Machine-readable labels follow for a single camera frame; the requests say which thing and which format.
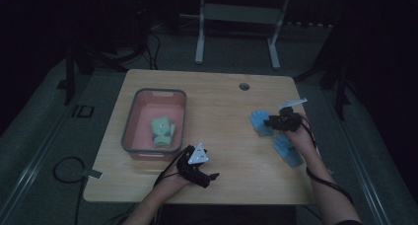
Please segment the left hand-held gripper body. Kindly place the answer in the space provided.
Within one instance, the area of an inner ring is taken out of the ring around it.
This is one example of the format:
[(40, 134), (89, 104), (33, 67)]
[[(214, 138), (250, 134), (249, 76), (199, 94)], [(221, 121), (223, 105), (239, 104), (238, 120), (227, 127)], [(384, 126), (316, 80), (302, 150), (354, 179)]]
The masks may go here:
[(188, 145), (176, 162), (178, 173), (191, 183), (210, 183), (211, 177), (202, 173), (199, 167), (209, 160), (206, 150), (199, 143), (196, 147)]

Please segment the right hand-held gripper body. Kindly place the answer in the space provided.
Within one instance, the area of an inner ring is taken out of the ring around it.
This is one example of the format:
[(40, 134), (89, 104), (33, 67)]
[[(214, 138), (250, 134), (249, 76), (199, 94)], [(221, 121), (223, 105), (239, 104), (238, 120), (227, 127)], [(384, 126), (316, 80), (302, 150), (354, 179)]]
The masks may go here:
[(302, 117), (294, 112), (293, 106), (306, 103), (306, 98), (299, 100), (286, 100), (284, 103), (278, 105), (279, 118), (283, 123), (282, 130), (296, 131), (302, 124)]

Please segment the plain blue knit glove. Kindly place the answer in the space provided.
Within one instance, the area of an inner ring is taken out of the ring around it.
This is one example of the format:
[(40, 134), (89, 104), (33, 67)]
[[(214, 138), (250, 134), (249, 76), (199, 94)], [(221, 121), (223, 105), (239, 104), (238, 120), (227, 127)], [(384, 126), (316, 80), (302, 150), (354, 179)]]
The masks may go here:
[(253, 126), (254, 131), (260, 136), (272, 136), (274, 134), (273, 129), (270, 126), (266, 126), (264, 122), (268, 120), (269, 112), (263, 109), (255, 110), (249, 116), (249, 120)]

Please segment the green knit glove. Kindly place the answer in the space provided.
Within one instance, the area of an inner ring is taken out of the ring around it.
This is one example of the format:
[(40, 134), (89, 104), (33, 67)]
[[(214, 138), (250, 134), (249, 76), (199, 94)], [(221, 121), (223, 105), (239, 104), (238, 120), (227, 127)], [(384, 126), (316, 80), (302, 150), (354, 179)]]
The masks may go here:
[(172, 137), (175, 131), (175, 125), (167, 116), (154, 117), (151, 120), (151, 128), (154, 137), (169, 136)]
[(155, 147), (170, 147), (172, 144), (172, 138), (165, 135), (156, 135), (153, 138), (153, 144)]

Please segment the pink basin with grey rim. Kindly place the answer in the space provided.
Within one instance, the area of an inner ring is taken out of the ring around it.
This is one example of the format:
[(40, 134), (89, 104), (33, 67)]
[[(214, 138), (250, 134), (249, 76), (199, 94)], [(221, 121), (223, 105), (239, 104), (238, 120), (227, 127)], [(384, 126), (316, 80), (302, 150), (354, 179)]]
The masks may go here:
[[(176, 89), (143, 88), (134, 100), (121, 138), (122, 148), (133, 160), (170, 161), (182, 147), (186, 93)], [(167, 116), (175, 125), (170, 147), (155, 147), (151, 120)]]

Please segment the person's right hand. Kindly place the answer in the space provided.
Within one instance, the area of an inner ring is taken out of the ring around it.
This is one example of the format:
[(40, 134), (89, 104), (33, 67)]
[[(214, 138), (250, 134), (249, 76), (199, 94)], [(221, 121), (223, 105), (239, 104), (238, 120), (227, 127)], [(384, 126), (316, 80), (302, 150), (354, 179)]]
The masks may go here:
[(302, 126), (296, 131), (285, 131), (284, 134), (304, 157), (310, 156), (315, 152), (311, 135)]

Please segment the person's left hand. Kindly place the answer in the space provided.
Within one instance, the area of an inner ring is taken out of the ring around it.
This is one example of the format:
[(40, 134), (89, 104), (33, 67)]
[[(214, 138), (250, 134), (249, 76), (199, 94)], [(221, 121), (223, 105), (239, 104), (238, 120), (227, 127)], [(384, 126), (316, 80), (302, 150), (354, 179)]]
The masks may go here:
[(163, 175), (160, 181), (160, 186), (163, 189), (163, 194), (167, 197), (172, 197), (180, 192), (183, 188), (190, 185), (190, 181), (182, 177), (179, 172), (170, 172)]

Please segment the person's dark clothing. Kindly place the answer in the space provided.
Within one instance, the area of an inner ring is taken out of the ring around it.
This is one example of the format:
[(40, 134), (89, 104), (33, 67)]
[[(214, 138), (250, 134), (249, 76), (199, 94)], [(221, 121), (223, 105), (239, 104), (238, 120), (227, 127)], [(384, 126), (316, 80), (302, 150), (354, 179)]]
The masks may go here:
[(164, 205), (154, 225), (297, 225), (294, 206)]

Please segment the black tripod stand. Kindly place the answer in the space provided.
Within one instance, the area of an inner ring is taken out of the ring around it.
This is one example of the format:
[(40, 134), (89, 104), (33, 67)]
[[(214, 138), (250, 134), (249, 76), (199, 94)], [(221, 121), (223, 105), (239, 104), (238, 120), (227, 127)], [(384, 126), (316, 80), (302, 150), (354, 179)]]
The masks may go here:
[(313, 67), (294, 78), (295, 82), (302, 82), (309, 77), (323, 71), (319, 81), (322, 90), (331, 90), (336, 86), (335, 110), (338, 117), (344, 119), (344, 105), (346, 100), (347, 72), (353, 60), (355, 40), (351, 36), (350, 28), (339, 22), (330, 31), (322, 46)]

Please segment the black equipment stand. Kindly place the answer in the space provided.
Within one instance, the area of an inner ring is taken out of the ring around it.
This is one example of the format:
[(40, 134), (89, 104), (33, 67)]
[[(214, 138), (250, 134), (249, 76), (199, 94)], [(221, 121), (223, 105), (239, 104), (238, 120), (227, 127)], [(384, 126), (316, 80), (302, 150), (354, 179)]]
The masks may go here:
[(91, 75), (101, 64), (117, 72), (148, 50), (151, 0), (85, 0), (84, 10), (72, 27), (66, 50), (65, 105), (75, 96), (75, 72)]

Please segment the white metal stand frame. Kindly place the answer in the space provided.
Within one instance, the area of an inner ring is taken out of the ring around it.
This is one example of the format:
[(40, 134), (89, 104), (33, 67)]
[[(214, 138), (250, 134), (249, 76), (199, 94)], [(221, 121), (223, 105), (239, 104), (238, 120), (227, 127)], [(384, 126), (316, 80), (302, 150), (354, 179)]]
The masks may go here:
[(270, 55), (272, 68), (278, 70), (281, 64), (276, 49), (276, 42), (280, 30), (284, 24), (285, 14), (290, 0), (283, 0), (280, 8), (262, 8), (250, 6), (224, 5), (216, 3), (207, 3), (206, 0), (199, 2), (199, 30), (194, 62), (203, 63), (205, 47), (205, 22), (229, 21), (262, 25), (273, 25), (274, 33), (266, 40)]

